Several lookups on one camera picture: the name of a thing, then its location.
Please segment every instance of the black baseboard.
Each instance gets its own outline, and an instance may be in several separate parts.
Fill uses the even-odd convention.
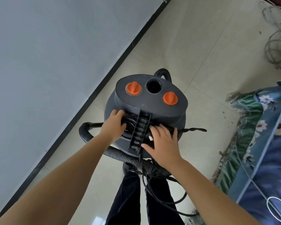
[[[22,196],[24,191],[27,189],[27,187],[30,185],[30,183],[33,181],[33,179],[37,176],[39,171],[42,169],[42,167],[46,164],[46,162],[50,159],[50,157],[53,155],[53,153],[56,151],[56,149],[60,146],[62,141],[66,138],[68,133],[72,130],[74,125],[77,123],[77,121],[81,118],[81,116],[84,114],[84,112],[87,110],[87,108],[92,104],[94,99],[97,97],[97,95],[101,92],[101,90],[104,88],[104,86],[107,84],[107,82],[110,80],[110,78],[114,75],[114,73],[117,71],[117,69],[120,67],[120,65],[123,63],[123,61],[126,59],[126,57],[130,54],[130,52],[133,50],[133,48],[137,45],[137,43],[140,41],[140,39],[143,37],[143,35],[146,33],[146,31],[150,28],[150,26],[154,23],[154,21],[157,19],[157,17],[161,14],[161,12],[165,9],[165,7],[168,5],[168,3],[171,0],[167,0],[167,2],[163,2],[161,6],[157,9],[157,11],[151,16],[149,21],[146,23],[146,25],[141,29],[141,31],[138,33],[138,35],[135,37],[135,39],[132,41],[132,43],[128,46],[128,48],[125,50],[125,52],[122,54],[122,56],[117,60],[116,64],[111,68],[111,70],[108,72],[108,74],[105,76],[105,78],[102,80],[102,82],[99,84],[99,86],[95,89],[95,91],[91,94],[89,99],[86,101],[86,103],[83,105],[83,107],[78,111],[78,113],[75,115],[75,117],[71,120],[71,122],[68,124],[68,126],[65,128],[65,130],[62,132],[62,134],[57,138],[57,140],[54,142],[52,147],[48,150],[48,152],[45,154],[45,156],[41,159],[39,164],[36,166],[36,168],[31,172],[31,174],[26,178],[26,180],[23,182],[23,184],[19,187],[19,189],[16,191],[16,193],[12,196],[12,198],[9,200],[9,202],[6,204],[6,206],[2,209],[0,212],[0,217],[8,211],[8,209],[18,201],[18,199]]]

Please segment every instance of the person's left arm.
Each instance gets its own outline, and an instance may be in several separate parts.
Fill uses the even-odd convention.
[[[100,134],[38,182],[0,218],[0,224],[68,224],[104,151],[124,132],[124,115],[113,110]]]

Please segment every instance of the wall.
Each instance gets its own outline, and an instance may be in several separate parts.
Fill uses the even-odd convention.
[[[0,211],[161,0],[0,0]]]

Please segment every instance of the leg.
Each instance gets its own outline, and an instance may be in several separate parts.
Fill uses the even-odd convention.
[[[137,173],[125,174],[106,219],[106,225],[141,224],[141,183]]]
[[[155,195],[163,201],[174,202],[170,193],[168,182],[165,178],[155,178],[150,182]],[[163,225],[184,225],[180,215],[170,209],[164,207],[157,202],[150,193],[147,193],[147,214],[150,225],[163,224]],[[169,205],[171,208],[176,209],[175,205]]]

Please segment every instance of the person's right arm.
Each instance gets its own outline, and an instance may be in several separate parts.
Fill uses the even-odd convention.
[[[147,144],[142,144],[142,147],[183,186],[207,225],[261,225],[195,167],[182,159],[176,128],[173,137],[163,125],[151,126],[150,130],[155,149]]]

